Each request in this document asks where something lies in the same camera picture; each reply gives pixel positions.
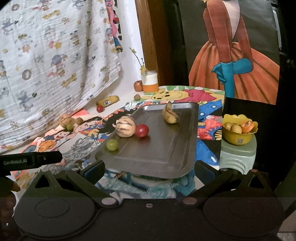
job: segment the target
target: orange dress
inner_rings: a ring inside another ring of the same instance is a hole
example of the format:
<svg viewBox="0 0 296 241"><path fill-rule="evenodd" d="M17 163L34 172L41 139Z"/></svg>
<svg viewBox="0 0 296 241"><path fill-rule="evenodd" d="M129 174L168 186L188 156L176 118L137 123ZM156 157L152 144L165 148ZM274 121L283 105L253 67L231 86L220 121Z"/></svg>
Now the orange dress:
<svg viewBox="0 0 296 241"><path fill-rule="evenodd" d="M222 0L209 0L204 10L209 41L201 48L189 73L189 85L224 90L224 86L212 73L215 65L247 58L252 71L235 74L235 98L276 103L279 85L279 65L264 54L250 47L248 33L242 16L235 33L237 42L232 42L230 18Z"/></svg>

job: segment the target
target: screw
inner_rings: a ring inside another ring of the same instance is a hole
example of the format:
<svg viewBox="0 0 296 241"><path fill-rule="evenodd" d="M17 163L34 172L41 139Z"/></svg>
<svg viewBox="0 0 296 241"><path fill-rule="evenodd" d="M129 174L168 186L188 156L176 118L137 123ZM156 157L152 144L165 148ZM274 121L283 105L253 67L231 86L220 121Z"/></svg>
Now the screw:
<svg viewBox="0 0 296 241"><path fill-rule="evenodd" d="M153 207L152 203L146 203L146 207Z"/></svg>
<svg viewBox="0 0 296 241"><path fill-rule="evenodd" d="M104 205L113 205L116 203L116 199L112 197L106 197L102 199L102 204Z"/></svg>
<svg viewBox="0 0 296 241"><path fill-rule="evenodd" d="M187 205L194 205L197 203L197 199L194 197L185 197L183 199L183 203Z"/></svg>

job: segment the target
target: metal tray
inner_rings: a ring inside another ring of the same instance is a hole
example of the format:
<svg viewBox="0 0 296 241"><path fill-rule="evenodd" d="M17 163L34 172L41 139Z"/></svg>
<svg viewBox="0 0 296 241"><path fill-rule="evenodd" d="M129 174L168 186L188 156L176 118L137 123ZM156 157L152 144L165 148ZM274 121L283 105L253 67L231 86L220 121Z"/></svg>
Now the metal tray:
<svg viewBox="0 0 296 241"><path fill-rule="evenodd" d="M180 117L177 124L164 121L164 106L156 104L137 109L131 117L137 125L146 124L149 134L144 138L136 135L121 138L114 131L98 147L95 159L103 160L109 169L165 179L178 178L190 172L195 163L198 104L173 104L174 112ZM106 148L109 139L118 141L116 151Z"/></svg>

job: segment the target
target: printed cloth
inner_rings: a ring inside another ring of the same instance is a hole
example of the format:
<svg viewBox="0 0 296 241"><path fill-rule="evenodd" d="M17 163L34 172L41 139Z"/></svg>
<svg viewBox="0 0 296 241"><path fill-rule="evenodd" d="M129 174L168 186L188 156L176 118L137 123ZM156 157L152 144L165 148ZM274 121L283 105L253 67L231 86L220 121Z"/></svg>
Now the printed cloth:
<svg viewBox="0 0 296 241"><path fill-rule="evenodd" d="M122 47L112 0L12 0L0 13L1 153L118 79Z"/></svg>
<svg viewBox="0 0 296 241"><path fill-rule="evenodd" d="M59 150L63 154L60 163L41 167L51 170L54 174L74 167L83 169L90 164L90 153L114 131L114 124L120 117L130 115L145 105L190 101L190 96L191 100L198 100L200 105L195 159L217 166L221 150L223 92L185 86L160 87L157 93L144 95L138 102L129 102L104 118L82 110L74 117L82 117L84 123L77 126L73 132L65 131L59 126L47 132L44 137L36 138L23 152ZM24 170L14 172L14 175L24 189L39 171L40 169ZM163 199L187 196L200 188L201 183L195 177L194 170L173 180L106 170L96 186L121 201L123 198Z"/></svg>

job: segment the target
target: banana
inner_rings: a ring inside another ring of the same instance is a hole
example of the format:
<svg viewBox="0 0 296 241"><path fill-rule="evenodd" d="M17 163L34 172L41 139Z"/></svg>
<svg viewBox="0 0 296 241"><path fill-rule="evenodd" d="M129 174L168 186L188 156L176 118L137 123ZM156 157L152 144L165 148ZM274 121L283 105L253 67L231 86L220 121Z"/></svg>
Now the banana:
<svg viewBox="0 0 296 241"><path fill-rule="evenodd" d="M119 101L119 97L117 95L112 95L106 99L100 100L96 102L96 107L98 105L103 106L104 108L106 108L109 105L112 105L114 103L116 103L117 101Z"/></svg>
<svg viewBox="0 0 296 241"><path fill-rule="evenodd" d="M179 122L179 116L173 111L172 102L168 102L162 111L164 120L169 124Z"/></svg>

